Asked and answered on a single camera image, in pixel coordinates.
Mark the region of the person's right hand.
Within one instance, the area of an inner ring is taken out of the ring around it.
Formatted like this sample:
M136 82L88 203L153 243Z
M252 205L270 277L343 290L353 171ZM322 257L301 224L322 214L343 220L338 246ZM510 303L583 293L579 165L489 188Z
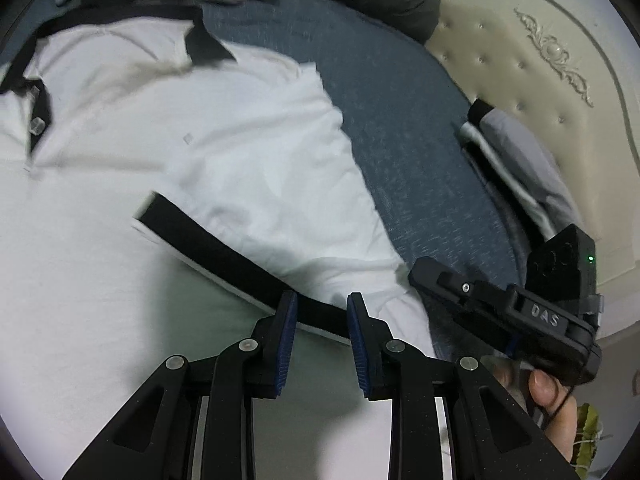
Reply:
M574 396L543 370L526 370L524 375L520 375L515 365L503 358L486 358L485 364L523 410L526 409L526 400L531 400L548 415L544 434L569 462L577 434L577 402Z

